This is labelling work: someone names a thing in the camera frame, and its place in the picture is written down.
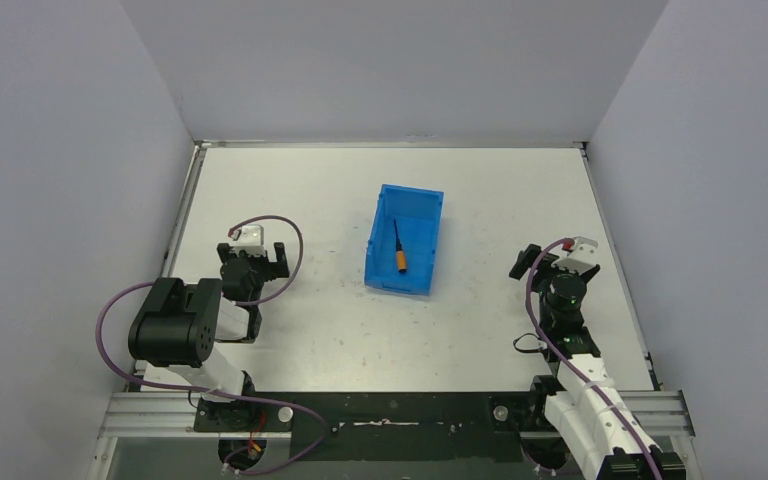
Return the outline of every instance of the orange object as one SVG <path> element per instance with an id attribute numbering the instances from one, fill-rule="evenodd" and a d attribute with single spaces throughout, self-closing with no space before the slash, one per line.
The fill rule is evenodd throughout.
<path id="1" fill-rule="evenodd" d="M 395 219 L 393 219 L 393 228 L 396 229 L 396 267 L 399 269 L 399 273 L 407 273 L 408 259 L 405 257 L 405 251 L 402 250 L 402 242 L 399 240 L 399 226 Z"/>

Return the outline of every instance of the white table surface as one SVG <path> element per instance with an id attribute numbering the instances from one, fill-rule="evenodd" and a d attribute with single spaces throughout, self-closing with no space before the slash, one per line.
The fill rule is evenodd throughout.
<path id="1" fill-rule="evenodd" d="M 445 193 L 428 297 L 363 284 L 382 183 Z M 230 226 L 261 214 L 297 222 L 305 258 L 294 285 L 261 307 L 254 344 L 217 345 L 259 391 L 526 390 L 549 369 L 511 346 L 533 328 L 525 282 L 507 274 L 529 243 L 574 235 L 601 247 L 583 313 L 617 388 L 652 389 L 578 149 L 211 148 L 172 275 L 218 278 L 216 245 Z M 270 251 L 284 242 L 292 268 L 293 230 L 263 225 Z M 183 382 L 152 366 L 145 376 Z"/>

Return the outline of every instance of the screw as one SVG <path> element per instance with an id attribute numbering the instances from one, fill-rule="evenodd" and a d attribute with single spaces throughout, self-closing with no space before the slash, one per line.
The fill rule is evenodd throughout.
<path id="1" fill-rule="evenodd" d="M 504 422 L 508 419 L 508 408 L 504 405 L 499 405 L 493 409 L 493 418 L 500 422 Z"/>
<path id="2" fill-rule="evenodd" d="M 290 407 L 281 407 L 278 410 L 278 420 L 281 420 L 284 423 L 289 422 L 293 419 L 293 409 Z"/>

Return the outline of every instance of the metal frame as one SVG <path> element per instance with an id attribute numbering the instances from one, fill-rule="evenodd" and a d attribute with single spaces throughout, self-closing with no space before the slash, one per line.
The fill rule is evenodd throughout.
<path id="1" fill-rule="evenodd" d="M 195 142 L 195 151 L 190 171 L 184 184 L 178 215 L 172 231 L 161 275 L 169 275 L 175 266 L 181 238 L 186 228 L 199 176 L 209 148 L 578 148 L 590 180 L 591 190 L 605 227 L 611 254 L 617 265 L 623 292 L 631 311 L 634 326 L 638 333 L 644 356 L 648 348 L 643 339 L 637 317 L 637 311 L 631 298 L 628 283 L 617 255 L 613 237 L 605 222 L 604 211 L 593 184 L 586 144 L 570 143 L 535 143 L 518 141 L 460 141 L 433 140 L 433 137 L 408 138 L 393 142 L 266 142 L 217 141 L 203 140 Z M 680 393 L 671 392 L 625 392 L 623 398 L 640 418 L 641 423 L 655 437 L 669 437 L 672 446 L 685 460 L 688 479 L 702 480 L 702 473 L 693 450 L 693 426 L 689 413 Z M 240 438 L 248 437 L 246 432 L 200 433 L 192 430 L 195 409 L 189 405 L 186 393 L 114 393 L 105 414 L 95 454 L 87 473 L 88 480 L 106 480 L 116 451 L 117 439 L 125 437 L 141 438 Z M 546 436 L 547 434 L 525 434 L 527 438 Z M 289 438 L 289 433 L 262 433 L 256 438 Z"/>
<path id="2" fill-rule="evenodd" d="M 593 172 L 590 171 L 590 159 L 587 158 L 587 150 L 584 146 L 581 146 L 579 151 L 581 152 L 581 159 L 584 161 L 584 170 L 587 172 L 587 180 L 590 181 L 590 191 L 593 192 L 593 199 L 596 201 L 596 208 L 599 210 L 599 218 L 602 219 L 602 226 L 605 227 L 605 236 L 608 237 L 608 247 L 611 249 L 611 256 L 614 258 L 614 264 L 617 266 L 617 273 L 619 273 L 620 276 L 620 284 L 623 287 L 625 301 L 628 302 L 628 309 L 629 312 L 631 312 L 631 319 L 634 322 L 634 329 L 637 330 L 637 339 L 640 342 L 640 347 L 643 349 L 643 356 L 648 357 L 649 347 L 646 346 L 646 340 L 643 338 L 643 330 L 640 329 L 640 320 L 637 317 L 637 309 L 634 308 L 634 300 L 631 298 L 631 291 L 628 288 L 628 281 L 625 278 L 625 271 L 623 271 L 622 262 L 620 262 L 620 256 L 617 254 L 616 243 L 614 242 L 614 237 L 611 235 L 611 229 L 608 226 L 608 221 L 605 218 L 605 210 L 602 208 L 602 202 L 599 201 L 599 194 L 596 193 L 596 184 L 593 182 Z"/>
<path id="3" fill-rule="evenodd" d="M 273 142 L 266 140 L 202 140 L 204 148 L 578 148 L 583 142 L 524 142 L 521 140 L 456 140 L 408 136 L 394 141 Z"/>
<path id="4" fill-rule="evenodd" d="M 168 276 L 175 268 L 175 261 L 178 259 L 178 249 L 181 246 L 181 238 L 184 236 L 184 229 L 187 227 L 187 219 L 190 217 L 190 207 L 193 205 L 193 197 L 198 185 L 198 179 L 201 175 L 201 167 L 204 165 L 204 157 L 207 155 L 207 147 L 203 143 L 197 143 L 192 161 L 190 162 L 190 171 L 187 180 L 184 182 L 184 191 L 181 194 L 181 203 L 178 205 L 178 215 L 175 217 L 175 226 L 172 228 L 172 236 L 169 239 L 169 245 L 166 247 L 166 255 L 163 260 L 163 267 L 160 271 L 161 276 Z"/>
<path id="5" fill-rule="evenodd" d="M 621 392 L 652 437 L 691 437 L 693 424 L 681 392 Z M 114 393 L 101 426 L 101 438 L 248 438 L 248 432 L 193 430 L 196 409 L 183 392 Z M 522 432 L 523 438 L 557 438 L 557 432 Z M 255 438 L 290 438 L 289 432 L 260 432 Z"/>

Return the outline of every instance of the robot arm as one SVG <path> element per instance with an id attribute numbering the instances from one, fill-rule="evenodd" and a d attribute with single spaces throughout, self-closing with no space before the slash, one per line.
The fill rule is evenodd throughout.
<path id="1" fill-rule="evenodd" d="M 276 243 L 277 260 L 269 261 L 263 246 L 263 227 L 247 225 L 232 232 L 233 245 L 217 251 L 222 279 L 203 278 L 185 285 L 178 278 L 158 278 L 131 325 L 128 349 L 137 360 L 165 367 L 191 385 L 241 393 L 250 384 L 214 341 L 251 343 L 257 338 L 262 317 L 256 302 L 265 282 L 289 276 L 284 245 Z M 206 393 L 211 402 L 230 402 Z"/>
<path id="2" fill-rule="evenodd" d="M 540 296 L 540 328 L 567 361 L 544 350 L 553 375 L 535 377 L 535 389 L 545 394 L 539 413 L 561 434 L 587 480 L 654 478 L 637 440 L 618 420 L 615 409 L 646 446 L 661 477 L 684 479 L 685 469 L 678 455 L 662 452 L 624 405 L 584 325 L 581 304 L 587 283 L 599 272 L 596 242 L 576 237 L 563 249 L 566 256 L 546 255 L 533 272 L 532 291 Z M 520 252 L 509 276 L 521 279 L 541 251 L 532 244 Z M 580 378 L 567 363 L 588 380 Z M 610 405 L 594 391 L 594 386 L 610 400 Z"/>

